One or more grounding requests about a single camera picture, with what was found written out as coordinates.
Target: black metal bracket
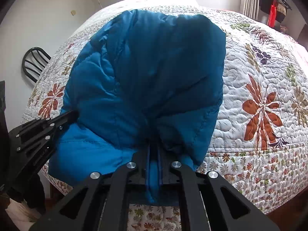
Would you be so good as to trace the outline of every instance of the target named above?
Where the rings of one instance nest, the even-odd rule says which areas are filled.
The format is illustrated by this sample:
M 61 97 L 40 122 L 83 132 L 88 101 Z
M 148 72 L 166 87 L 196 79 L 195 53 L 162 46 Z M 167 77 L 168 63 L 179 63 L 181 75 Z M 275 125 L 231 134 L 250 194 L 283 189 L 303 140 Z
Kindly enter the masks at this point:
M 144 152 L 136 153 L 132 162 L 108 175 L 91 173 L 30 231 L 126 231 L 130 192 L 145 187 L 143 156 Z M 216 171 L 203 175 L 180 162 L 163 167 L 163 187 L 178 192 L 183 231 L 241 231 L 247 226 L 253 231 L 279 231 Z M 262 227 L 251 225 L 255 220 L 262 222 Z
M 36 119 L 11 130 L 1 150 L 6 166 L 0 170 L 0 194 L 21 202 L 28 183 L 55 151 L 55 140 L 78 117 L 76 111 L 54 119 Z

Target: floral bedspread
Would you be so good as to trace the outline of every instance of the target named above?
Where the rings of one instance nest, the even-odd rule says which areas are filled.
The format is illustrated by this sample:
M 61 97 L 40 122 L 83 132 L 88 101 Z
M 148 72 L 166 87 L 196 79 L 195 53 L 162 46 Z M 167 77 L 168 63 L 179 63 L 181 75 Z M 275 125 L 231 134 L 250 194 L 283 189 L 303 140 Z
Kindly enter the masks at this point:
M 193 6 L 156 6 L 165 14 L 203 14 L 226 33 L 223 103 L 208 153 L 198 172 L 215 170 L 264 213 L 308 186 L 308 80 L 306 50 L 289 36 L 236 12 Z M 55 117 L 79 52 L 124 9 L 77 32 L 52 57 L 36 83 L 23 122 Z M 45 176 L 61 192 L 67 184 Z M 128 230 L 181 230 L 174 207 L 131 205 Z

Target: wooden floor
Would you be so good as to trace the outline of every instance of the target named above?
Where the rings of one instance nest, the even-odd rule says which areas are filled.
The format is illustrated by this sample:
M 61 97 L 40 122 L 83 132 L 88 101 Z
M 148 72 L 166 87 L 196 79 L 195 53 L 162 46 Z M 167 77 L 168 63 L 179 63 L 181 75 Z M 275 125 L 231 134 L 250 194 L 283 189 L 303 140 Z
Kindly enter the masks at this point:
M 300 221 L 301 215 L 307 211 L 307 206 L 308 188 L 267 216 L 278 225 L 280 231 L 292 231 Z

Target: chair back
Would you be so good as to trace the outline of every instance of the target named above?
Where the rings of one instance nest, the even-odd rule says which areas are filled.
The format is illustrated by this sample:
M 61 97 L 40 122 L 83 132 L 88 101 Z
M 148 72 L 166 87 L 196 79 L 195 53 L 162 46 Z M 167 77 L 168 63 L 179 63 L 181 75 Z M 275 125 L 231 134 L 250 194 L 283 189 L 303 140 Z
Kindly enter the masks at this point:
M 25 53 L 22 62 L 25 75 L 29 77 L 33 82 L 37 82 L 38 77 L 41 75 L 43 69 L 50 59 L 51 57 L 42 48 L 34 47 L 29 49 Z

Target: quilted bedspread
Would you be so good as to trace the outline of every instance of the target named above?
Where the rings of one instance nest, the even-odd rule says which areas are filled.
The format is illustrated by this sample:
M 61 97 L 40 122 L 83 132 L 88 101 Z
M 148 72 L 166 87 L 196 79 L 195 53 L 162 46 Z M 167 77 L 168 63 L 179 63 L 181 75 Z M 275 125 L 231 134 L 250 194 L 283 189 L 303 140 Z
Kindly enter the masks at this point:
M 264 213 L 308 186 L 308 53 L 289 36 L 236 12 L 194 6 L 156 6 L 164 14 L 202 14 L 226 33 L 223 103 L 198 172 L 215 170 Z M 56 117 L 79 52 L 123 10 L 97 13 L 65 42 L 36 83 L 23 122 Z M 67 184 L 45 176 L 61 192 Z M 181 230 L 174 207 L 131 205 L 128 230 Z

